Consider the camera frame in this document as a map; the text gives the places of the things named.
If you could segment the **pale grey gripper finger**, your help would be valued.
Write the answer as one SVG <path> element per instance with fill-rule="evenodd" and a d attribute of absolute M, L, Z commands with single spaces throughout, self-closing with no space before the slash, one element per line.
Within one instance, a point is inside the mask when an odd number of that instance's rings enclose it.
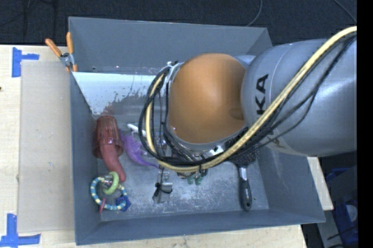
<path fill-rule="evenodd" d="M 157 176 L 157 181 L 154 185 L 155 191 L 152 196 L 152 200 L 155 204 L 162 204 L 163 199 L 163 172 L 164 169 L 160 169 Z"/>
<path fill-rule="evenodd" d="M 163 193 L 171 194 L 173 191 L 173 182 L 170 181 L 170 172 L 163 172 Z"/>

